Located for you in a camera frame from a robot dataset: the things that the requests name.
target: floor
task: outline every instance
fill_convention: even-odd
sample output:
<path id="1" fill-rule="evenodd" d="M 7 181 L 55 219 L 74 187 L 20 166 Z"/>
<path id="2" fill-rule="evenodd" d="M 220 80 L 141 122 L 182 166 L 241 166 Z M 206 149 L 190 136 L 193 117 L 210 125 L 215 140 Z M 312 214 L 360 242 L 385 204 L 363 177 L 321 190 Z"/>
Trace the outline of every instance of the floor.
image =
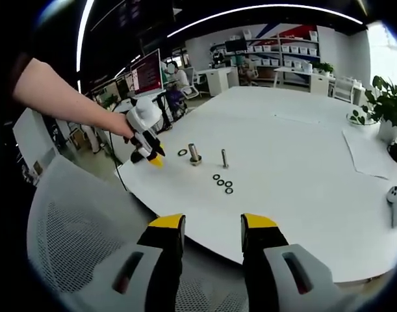
<path id="1" fill-rule="evenodd" d="M 265 84 L 267 87 L 272 85 L 272 83 Z M 286 86 L 286 88 L 291 90 L 301 90 L 308 92 L 308 89 L 304 87 Z M 200 105 L 204 104 L 210 98 L 210 96 L 196 97 L 194 99 L 186 101 L 186 104 L 190 110 L 194 110 Z M 76 157 L 74 157 L 73 162 L 87 172 L 95 175 L 96 177 L 110 183 L 111 185 L 114 185 L 119 189 L 123 189 L 119 178 L 114 175 L 116 168 L 112 158 L 109 157 L 103 150 L 94 155 L 90 149 L 82 149 L 78 151 Z M 367 296 L 373 296 L 382 288 L 382 286 L 386 284 L 389 278 L 390 272 L 378 278 L 372 279 L 366 283 L 360 281 L 352 283 L 339 283 L 337 285 L 342 289 L 343 292 L 363 293 Z"/>

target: monitor screen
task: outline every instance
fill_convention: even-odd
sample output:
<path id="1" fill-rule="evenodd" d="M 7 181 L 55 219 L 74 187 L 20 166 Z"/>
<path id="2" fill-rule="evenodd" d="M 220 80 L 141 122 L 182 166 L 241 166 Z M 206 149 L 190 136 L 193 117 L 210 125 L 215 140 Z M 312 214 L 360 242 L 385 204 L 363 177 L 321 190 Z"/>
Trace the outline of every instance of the monitor screen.
<path id="1" fill-rule="evenodd" d="M 248 49 L 245 39 L 226 41 L 224 44 L 227 52 L 245 51 Z"/>
<path id="2" fill-rule="evenodd" d="M 163 90 L 159 49 L 134 63 L 131 73 L 134 93 L 137 96 Z"/>

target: shelving unit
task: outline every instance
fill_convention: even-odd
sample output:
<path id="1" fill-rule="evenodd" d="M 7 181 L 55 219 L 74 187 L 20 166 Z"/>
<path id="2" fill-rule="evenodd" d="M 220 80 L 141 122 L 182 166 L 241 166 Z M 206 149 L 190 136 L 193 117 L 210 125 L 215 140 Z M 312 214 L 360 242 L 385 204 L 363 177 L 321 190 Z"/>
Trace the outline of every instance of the shelving unit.
<path id="1" fill-rule="evenodd" d="M 279 37 L 279 34 L 277 34 L 274 37 L 270 37 L 270 38 L 257 38 L 257 39 L 251 39 L 251 40 L 246 40 L 246 42 L 267 42 L 270 41 L 271 44 L 265 44 L 266 46 L 277 46 L 278 47 L 278 51 L 270 51 L 270 52 L 243 52 L 243 53 L 226 53 L 225 56 L 226 57 L 231 57 L 234 55 L 279 55 L 279 66 L 271 66 L 271 65 L 256 65 L 256 67 L 258 68 L 279 68 L 284 66 L 285 63 L 285 58 L 284 56 L 290 56 L 290 57 L 300 57 L 301 60 L 317 60 L 320 61 L 321 57 L 320 55 L 310 55 L 310 54 L 301 54 L 301 53 L 291 53 L 291 52 L 282 52 L 282 45 L 284 43 L 290 43 L 290 42 L 305 42 L 308 44 L 316 44 L 316 48 L 317 51 L 319 52 L 319 42 L 317 41 L 312 41 L 312 40 L 307 40 L 307 39 L 298 39 L 298 38 L 287 38 L 287 37 Z M 225 47 L 225 44 L 216 44 L 213 45 L 210 48 L 210 51 L 213 52 L 214 50 L 218 49 L 219 47 Z M 302 85 L 302 86 L 308 86 L 307 83 L 304 83 L 302 81 L 297 81 L 295 79 L 286 79 L 285 78 L 286 75 L 285 73 L 281 73 L 280 78 L 279 78 L 279 83 L 283 84 L 283 83 L 290 83 L 290 84 L 294 84 L 294 85 Z M 255 79 L 256 81 L 273 81 L 274 78 L 257 78 Z"/>

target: black rubber washer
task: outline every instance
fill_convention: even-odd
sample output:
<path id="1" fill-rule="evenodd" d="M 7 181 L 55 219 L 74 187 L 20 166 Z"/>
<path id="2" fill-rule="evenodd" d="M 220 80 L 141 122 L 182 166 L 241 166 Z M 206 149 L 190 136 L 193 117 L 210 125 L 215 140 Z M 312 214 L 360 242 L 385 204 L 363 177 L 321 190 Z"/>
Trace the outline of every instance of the black rubber washer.
<path id="1" fill-rule="evenodd" d="M 188 153 L 186 149 L 182 149 L 181 151 L 178 152 L 178 156 L 184 156 Z"/>

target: led strip light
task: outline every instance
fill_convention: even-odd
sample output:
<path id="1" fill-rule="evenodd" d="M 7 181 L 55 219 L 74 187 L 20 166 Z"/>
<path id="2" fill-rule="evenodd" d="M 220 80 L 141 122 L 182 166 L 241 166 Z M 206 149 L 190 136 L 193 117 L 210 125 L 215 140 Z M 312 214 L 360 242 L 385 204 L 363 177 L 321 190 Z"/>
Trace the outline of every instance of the led strip light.
<path id="1" fill-rule="evenodd" d="M 352 18 L 352 17 L 347 16 L 347 15 L 345 15 L 343 13 L 339 13 L 339 12 L 335 12 L 335 11 L 332 11 L 332 10 L 328 10 L 326 8 L 317 8 L 316 6 L 309 6 L 309 5 L 253 5 L 253 6 L 245 6 L 244 8 L 235 8 L 233 10 L 228 10 L 228 11 L 225 11 L 225 12 L 221 12 L 221 13 L 217 13 L 215 15 L 209 16 L 207 18 L 200 19 L 198 21 L 195 21 L 194 23 L 191 23 L 191 24 L 189 24 L 187 26 L 184 26 L 184 27 L 178 29 L 177 31 L 171 32 L 166 37 L 167 38 L 172 37 L 173 35 L 175 35 L 177 33 L 180 33 L 181 31 L 184 31 L 185 29 L 190 28 L 190 27 L 192 27 L 194 25 L 202 23 L 203 21 L 208 21 L 208 20 L 211 20 L 212 18 L 217 18 L 218 16 L 223 16 L 223 15 L 234 13 L 234 12 L 251 10 L 253 8 L 308 8 L 310 10 L 317 10 L 317 11 L 322 11 L 322 12 L 325 12 L 325 13 L 334 14 L 334 15 L 340 16 L 342 18 L 346 18 L 346 19 L 348 19 L 350 21 L 353 21 L 353 22 L 355 22 L 357 24 L 360 24 L 360 25 L 363 24 L 363 22 L 359 21 L 358 19 Z"/>

